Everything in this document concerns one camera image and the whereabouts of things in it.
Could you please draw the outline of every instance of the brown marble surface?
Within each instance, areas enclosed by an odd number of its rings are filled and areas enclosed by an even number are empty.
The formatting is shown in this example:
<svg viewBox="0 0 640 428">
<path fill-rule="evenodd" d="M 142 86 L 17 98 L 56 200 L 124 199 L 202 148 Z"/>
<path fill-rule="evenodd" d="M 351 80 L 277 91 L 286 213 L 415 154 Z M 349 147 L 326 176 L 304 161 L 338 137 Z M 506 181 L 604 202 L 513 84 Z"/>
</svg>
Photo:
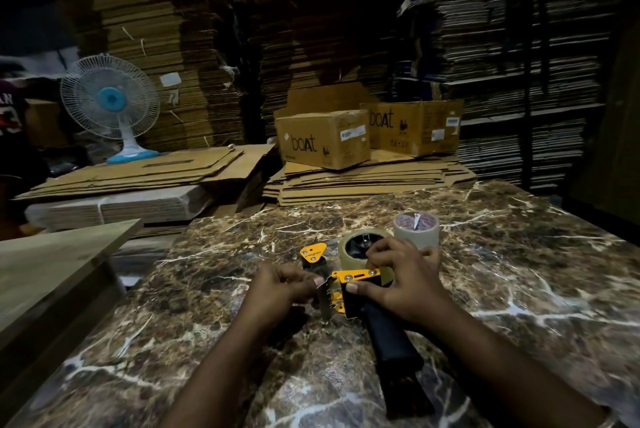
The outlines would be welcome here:
<svg viewBox="0 0 640 428">
<path fill-rule="evenodd" d="M 406 209 L 439 216 L 442 279 L 457 302 L 640 427 L 640 249 L 504 182 L 194 221 L 11 426 L 155 426 L 262 261 L 294 260 L 316 237 L 331 255 L 342 234 L 390 228 Z M 296 335 L 263 351 L 245 426 L 489 426 L 443 354 L 411 339 L 434 415 L 387 421 L 362 325 L 311 311 Z"/>
</svg>

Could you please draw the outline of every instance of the t-shirt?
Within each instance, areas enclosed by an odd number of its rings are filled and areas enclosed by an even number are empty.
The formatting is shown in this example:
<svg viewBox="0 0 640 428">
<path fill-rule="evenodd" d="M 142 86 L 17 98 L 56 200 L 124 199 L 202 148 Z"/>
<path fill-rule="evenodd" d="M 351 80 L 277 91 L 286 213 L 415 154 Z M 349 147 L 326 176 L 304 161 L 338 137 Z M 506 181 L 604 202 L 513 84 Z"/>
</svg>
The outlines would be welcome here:
<svg viewBox="0 0 640 428">
<path fill-rule="evenodd" d="M 24 130 L 28 106 L 20 88 L 0 79 L 0 174 L 20 177 L 32 188 L 46 180 L 49 167 Z"/>
</svg>

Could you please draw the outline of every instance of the fan stand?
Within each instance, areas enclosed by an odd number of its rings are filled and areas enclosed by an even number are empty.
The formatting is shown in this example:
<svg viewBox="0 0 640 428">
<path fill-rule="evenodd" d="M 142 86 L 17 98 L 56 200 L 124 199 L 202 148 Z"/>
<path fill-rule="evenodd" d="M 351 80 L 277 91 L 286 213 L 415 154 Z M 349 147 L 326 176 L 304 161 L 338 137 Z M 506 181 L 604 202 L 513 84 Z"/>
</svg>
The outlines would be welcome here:
<svg viewBox="0 0 640 428">
<path fill-rule="evenodd" d="M 120 117 L 118 117 L 118 124 L 120 125 L 120 132 L 122 133 L 122 150 L 113 157 L 109 157 L 107 159 L 108 164 L 122 164 L 142 159 L 151 159 L 160 155 L 160 152 L 156 152 L 156 150 L 140 147 L 131 131 L 131 127 L 129 124 L 124 124 Z"/>
</svg>

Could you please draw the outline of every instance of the table fan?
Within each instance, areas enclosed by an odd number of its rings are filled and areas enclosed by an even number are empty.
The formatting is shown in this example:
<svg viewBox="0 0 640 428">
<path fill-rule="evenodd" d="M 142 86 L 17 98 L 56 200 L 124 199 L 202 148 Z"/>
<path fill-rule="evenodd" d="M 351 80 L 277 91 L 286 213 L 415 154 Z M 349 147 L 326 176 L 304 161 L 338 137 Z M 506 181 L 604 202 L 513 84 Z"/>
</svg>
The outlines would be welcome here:
<svg viewBox="0 0 640 428">
<path fill-rule="evenodd" d="M 62 102 L 76 122 L 96 135 L 121 139 L 122 151 L 108 164 L 156 157 L 136 142 L 160 113 L 156 89 L 140 69 L 108 54 L 76 61 L 60 83 Z"/>
</svg>

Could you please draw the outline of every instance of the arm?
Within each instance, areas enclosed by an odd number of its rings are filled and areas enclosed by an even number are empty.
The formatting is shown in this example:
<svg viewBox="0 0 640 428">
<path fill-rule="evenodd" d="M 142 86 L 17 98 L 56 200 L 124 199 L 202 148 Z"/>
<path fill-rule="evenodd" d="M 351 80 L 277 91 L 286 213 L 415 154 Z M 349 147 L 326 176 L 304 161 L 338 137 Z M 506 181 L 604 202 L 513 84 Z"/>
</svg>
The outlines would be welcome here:
<svg viewBox="0 0 640 428">
<path fill-rule="evenodd" d="M 381 288 L 356 281 L 347 289 L 433 335 L 483 382 L 517 426 L 596 428 L 605 421 L 607 414 L 596 403 L 455 304 L 438 278 L 438 250 L 425 254 L 409 241 L 380 240 L 367 256 L 374 267 L 394 268 L 394 284 Z"/>
<path fill-rule="evenodd" d="M 236 319 L 188 380 L 161 428 L 231 426 L 243 378 L 268 335 L 292 303 L 308 302 L 322 282 L 296 265 L 262 266 Z"/>
</svg>

